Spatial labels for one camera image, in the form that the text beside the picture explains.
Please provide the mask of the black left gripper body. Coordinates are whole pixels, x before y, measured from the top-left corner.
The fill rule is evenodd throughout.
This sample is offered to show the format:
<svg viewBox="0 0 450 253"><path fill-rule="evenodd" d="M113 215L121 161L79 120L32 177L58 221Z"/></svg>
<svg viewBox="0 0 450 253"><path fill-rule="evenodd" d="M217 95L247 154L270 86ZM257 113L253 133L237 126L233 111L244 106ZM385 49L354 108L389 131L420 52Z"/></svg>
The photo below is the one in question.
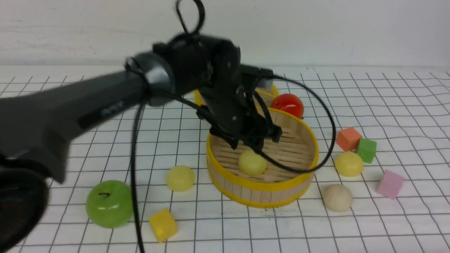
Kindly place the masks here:
<svg viewBox="0 0 450 253"><path fill-rule="evenodd" d="M240 62L240 49L230 40L208 35L179 34L153 45L153 53L170 66L177 96L199 91L205 105L197 115L207 120L210 134L236 149L239 141L257 150L265 139L278 142L282 130L270 114L260 115L254 98L259 85L271 85L273 72Z"/></svg>

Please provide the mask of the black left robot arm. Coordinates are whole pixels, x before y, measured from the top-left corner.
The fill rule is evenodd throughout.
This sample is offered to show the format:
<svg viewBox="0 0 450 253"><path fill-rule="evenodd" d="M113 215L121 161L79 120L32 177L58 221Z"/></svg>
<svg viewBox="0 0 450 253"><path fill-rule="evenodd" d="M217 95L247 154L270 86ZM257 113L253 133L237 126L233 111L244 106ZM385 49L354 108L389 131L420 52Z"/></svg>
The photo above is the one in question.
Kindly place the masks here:
<svg viewBox="0 0 450 253"><path fill-rule="evenodd" d="M197 115L232 148L262 150L281 128L257 112L253 93L273 72L242 65L230 40L181 33L130 58L125 69L69 85L1 99L1 252L38 224L49 200L47 178L63 183L69 146L136 105L161 107L197 90Z"/></svg>

